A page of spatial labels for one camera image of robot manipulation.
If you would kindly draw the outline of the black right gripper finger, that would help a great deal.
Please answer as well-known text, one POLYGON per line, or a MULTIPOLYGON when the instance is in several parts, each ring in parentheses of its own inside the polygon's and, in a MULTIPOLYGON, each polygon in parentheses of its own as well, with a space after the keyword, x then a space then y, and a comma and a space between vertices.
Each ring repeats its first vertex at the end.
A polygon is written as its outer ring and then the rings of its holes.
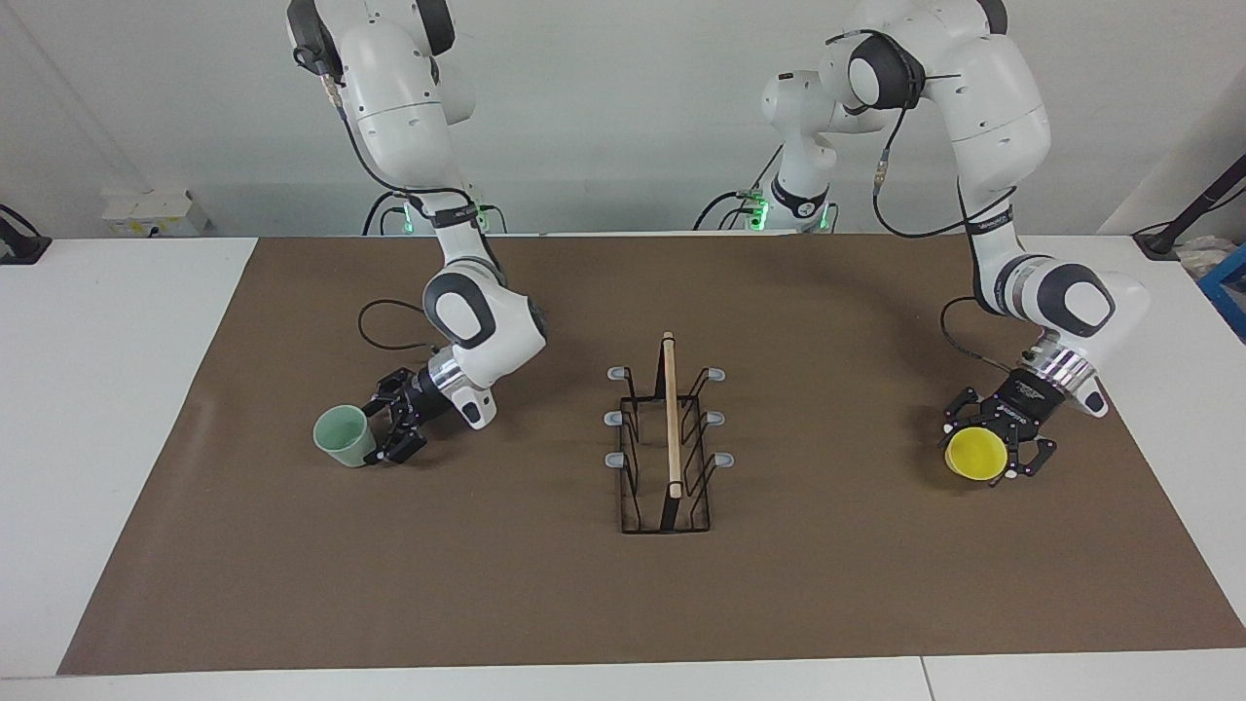
POLYGON ((378 447, 366 454, 366 464, 404 464, 422 449, 426 440, 416 425, 391 425, 375 435, 378 447))
POLYGON ((378 381, 378 390, 374 391, 369 402, 365 403, 365 413, 378 413, 388 405, 402 403, 405 400, 405 386, 410 379, 409 369, 396 369, 386 377, 378 381))

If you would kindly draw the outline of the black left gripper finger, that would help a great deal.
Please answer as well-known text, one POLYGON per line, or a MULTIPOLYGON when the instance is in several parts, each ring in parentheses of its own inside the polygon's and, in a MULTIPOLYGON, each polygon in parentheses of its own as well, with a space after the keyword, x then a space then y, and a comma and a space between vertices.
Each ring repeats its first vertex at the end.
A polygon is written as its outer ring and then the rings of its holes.
POLYGON ((943 433, 952 436, 966 427, 983 425, 982 395, 974 387, 964 387, 943 410, 943 433))
POLYGON ((998 486, 1001 482, 1015 479, 1018 476, 1037 474, 1037 471, 1042 469, 1042 466, 1055 454, 1057 448, 1057 442, 1047 438, 1029 440, 1029 442, 1007 442, 1006 466, 1003 466, 1001 474, 991 478, 991 484, 998 486), (1024 461, 1022 459, 1022 449, 1027 447, 1033 447, 1034 454, 1024 461))

